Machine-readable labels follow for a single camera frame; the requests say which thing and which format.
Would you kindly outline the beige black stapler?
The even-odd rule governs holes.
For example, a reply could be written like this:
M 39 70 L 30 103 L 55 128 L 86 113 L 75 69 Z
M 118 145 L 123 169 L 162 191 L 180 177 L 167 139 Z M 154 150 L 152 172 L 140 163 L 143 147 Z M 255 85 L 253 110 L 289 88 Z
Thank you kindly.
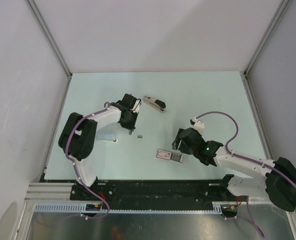
M 149 106 L 151 106 L 152 108 L 158 110 L 159 112 L 161 113 L 165 113 L 166 112 L 166 104 L 165 102 L 159 100 L 159 99 L 156 99 L 154 97 L 151 97 L 151 96 L 145 96 L 143 98 L 143 101 L 148 104 Z

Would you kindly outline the staple box with staples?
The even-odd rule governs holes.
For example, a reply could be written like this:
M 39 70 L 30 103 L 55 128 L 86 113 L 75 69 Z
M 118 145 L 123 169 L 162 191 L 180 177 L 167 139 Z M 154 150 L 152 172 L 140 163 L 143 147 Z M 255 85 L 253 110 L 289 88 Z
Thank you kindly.
M 178 154 L 178 153 L 166 151 L 166 150 L 161 150 L 161 149 L 157 150 L 156 158 L 168 160 L 168 161 L 173 161 L 173 162 L 178 162 L 178 163 L 181 163 L 183 161 L 182 154 Z

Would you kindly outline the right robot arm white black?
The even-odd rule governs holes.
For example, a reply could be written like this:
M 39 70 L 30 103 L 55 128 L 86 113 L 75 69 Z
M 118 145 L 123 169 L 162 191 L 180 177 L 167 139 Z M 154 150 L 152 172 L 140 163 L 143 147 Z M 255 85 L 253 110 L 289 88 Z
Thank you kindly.
M 172 148 L 192 155 L 206 166 L 228 168 L 249 176 L 249 179 L 235 175 L 223 178 L 218 194 L 225 201 L 234 196 L 258 197 L 269 199 L 287 212 L 296 209 L 296 168 L 284 157 L 272 160 L 230 153 L 220 142 L 205 141 L 192 127 L 178 130 Z

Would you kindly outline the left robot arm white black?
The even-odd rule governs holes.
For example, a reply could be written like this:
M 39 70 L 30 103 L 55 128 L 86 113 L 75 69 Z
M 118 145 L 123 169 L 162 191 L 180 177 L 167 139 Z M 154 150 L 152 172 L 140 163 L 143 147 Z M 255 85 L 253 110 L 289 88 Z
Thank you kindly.
M 135 130 L 141 104 L 140 98 L 126 93 L 121 100 L 105 102 L 104 108 L 97 112 L 88 115 L 73 112 L 69 115 L 58 145 L 72 162 L 77 181 L 83 185 L 81 194 L 86 199 L 92 200 L 98 195 L 98 187 L 94 185 L 97 176 L 87 160 L 97 131 L 111 124 L 120 124 L 131 134 Z

